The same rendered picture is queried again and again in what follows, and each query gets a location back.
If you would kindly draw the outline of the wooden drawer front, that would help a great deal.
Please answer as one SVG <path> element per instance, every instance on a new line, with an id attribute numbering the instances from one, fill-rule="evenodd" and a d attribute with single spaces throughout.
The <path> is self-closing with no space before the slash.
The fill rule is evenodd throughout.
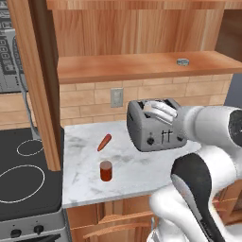
<path id="1" fill-rule="evenodd" d="M 97 225 L 104 216 L 130 215 L 151 211 L 149 208 L 150 195 L 100 202 L 91 205 L 67 209 L 67 215 L 72 229 Z"/>

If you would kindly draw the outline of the open wooden wall cabinet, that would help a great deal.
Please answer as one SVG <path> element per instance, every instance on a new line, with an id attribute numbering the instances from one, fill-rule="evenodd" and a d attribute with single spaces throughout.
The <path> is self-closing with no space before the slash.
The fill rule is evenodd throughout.
<path id="1" fill-rule="evenodd" d="M 242 0 L 46 0 L 62 84 L 242 72 Z M 189 59 L 179 66 L 177 59 Z"/>

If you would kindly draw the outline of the grey microwave oven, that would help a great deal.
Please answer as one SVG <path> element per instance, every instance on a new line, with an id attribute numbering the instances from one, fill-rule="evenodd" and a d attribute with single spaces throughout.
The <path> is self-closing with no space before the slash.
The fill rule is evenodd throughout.
<path id="1" fill-rule="evenodd" d="M 27 88 L 8 3 L 0 0 L 0 93 L 20 93 L 19 78 Z"/>

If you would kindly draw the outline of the grey wall socket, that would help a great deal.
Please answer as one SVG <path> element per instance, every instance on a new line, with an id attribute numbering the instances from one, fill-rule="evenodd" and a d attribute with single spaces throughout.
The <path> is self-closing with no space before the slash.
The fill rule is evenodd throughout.
<path id="1" fill-rule="evenodd" d="M 123 89 L 112 88 L 111 89 L 111 107 L 119 108 L 123 106 Z"/>

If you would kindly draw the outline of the grey toaster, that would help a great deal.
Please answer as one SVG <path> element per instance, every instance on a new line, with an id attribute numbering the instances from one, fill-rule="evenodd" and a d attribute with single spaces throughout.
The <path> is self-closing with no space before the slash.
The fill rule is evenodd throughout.
<path id="1" fill-rule="evenodd" d="M 145 100 L 132 100 L 127 110 L 127 129 L 135 147 L 142 152 L 184 147 L 181 138 L 168 124 L 143 112 Z"/>

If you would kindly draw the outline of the wooden base cabinet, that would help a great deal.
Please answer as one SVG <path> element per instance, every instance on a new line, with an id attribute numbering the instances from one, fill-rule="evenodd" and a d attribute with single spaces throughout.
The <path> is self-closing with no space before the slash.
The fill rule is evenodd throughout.
<path id="1" fill-rule="evenodd" d="M 242 223 L 242 180 L 219 191 L 213 204 L 225 225 Z"/>

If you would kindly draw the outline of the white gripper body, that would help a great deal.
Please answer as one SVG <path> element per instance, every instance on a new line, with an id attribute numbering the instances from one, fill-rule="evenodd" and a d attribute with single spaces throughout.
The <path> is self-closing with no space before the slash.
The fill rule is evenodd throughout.
<path id="1" fill-rule="evenodd" d="M 168 125 L 173 123 L 173 119 L 177 117 L 177 111 L 164 102 L 149 100 L 145 103 L 143 113 L 152 118 L 156 118 Z"/>

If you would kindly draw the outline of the wooden base cabinet door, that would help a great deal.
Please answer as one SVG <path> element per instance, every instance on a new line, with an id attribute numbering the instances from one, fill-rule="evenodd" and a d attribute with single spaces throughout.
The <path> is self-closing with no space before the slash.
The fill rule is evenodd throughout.
<path id="1" fill-rule="evenodd" d="M 122 224 L 130 224 L 130 223 L 141 223 L 141 222 L 129 222 L 129 223 L 121 223 L 121 224 L 101 224 L 88 226 L 78 229 L 72 229 L 72 241 L 73 242 L 147 242 L 147 237 L 151 231 L 151 224 L 149 223 L 149 228 L 135 228 L 130 230 L 124 230 L 114 233 L 107 233 L 101 236 L 92 236 L 87 240 L 83 239 L 83 235 L 92 233 L 104 228 L 109 228 L 116 225 Z"/>

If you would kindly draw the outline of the orange carrot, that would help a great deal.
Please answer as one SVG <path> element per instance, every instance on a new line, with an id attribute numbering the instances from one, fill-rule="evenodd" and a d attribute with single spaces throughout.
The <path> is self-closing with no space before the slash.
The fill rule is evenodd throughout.
<path id="1" fill-rule="evenodd" d="M 112 136 L 108 133 L 99 144 L 97 151 L 101 151 L 111 141 L 111 139 Z"/>

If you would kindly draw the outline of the black hob stove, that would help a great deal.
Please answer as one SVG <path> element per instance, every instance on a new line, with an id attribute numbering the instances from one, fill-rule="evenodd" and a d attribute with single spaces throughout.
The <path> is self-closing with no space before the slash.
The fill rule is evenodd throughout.
<path id="1" fill-rule="evenodd" d="M 47 168 L 43 144 L 32 139 L 31 129 L 0 130 L 0 242 L 56 233 L 55 242 L 71 242 L 61 202 L 62 172 Z M 40 234 L 37 225 L 43 225 Z M 14 229 L 22 234 L 11 238 Z"/>

